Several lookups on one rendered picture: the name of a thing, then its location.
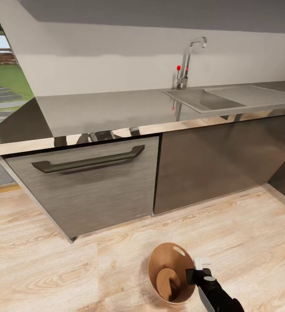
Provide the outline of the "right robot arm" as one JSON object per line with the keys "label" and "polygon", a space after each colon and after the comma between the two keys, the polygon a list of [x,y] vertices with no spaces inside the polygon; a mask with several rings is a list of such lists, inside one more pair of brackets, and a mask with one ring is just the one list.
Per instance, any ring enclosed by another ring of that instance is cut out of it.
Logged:
{"label": "right robot arm", "polygon": [[210,257],[194,257],[194,269],[186,269],[188,284],[198,286],[200,299],[208,312],[244,312],[239,300],[231,298],[212,277],[211,270],[202,267],[213,263]]}

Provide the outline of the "trash can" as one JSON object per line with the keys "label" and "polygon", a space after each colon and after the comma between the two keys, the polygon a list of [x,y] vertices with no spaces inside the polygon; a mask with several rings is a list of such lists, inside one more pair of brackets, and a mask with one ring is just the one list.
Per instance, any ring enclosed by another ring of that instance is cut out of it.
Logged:
{"label": "trash can", "polygon": [[[181,250],[185,256],[174,248]],[[150,286],[162,301],[180,305],[194,294],[196,285],[189,285],[186,276],[186,269],[194,267],[192,258],[181,246],[174,243],[160,244],[149,258]]]}

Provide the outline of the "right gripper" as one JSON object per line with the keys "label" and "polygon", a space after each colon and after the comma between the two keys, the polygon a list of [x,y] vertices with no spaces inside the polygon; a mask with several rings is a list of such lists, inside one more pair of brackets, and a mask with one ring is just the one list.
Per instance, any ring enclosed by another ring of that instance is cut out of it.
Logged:
{"label": "right gripper", "polygon": [[188,284],[197,285],[197,277],[201,274],[211,275],[211,270],[210,269],[203,269],[203,270],[186,269],[186,276],[187,276]]}

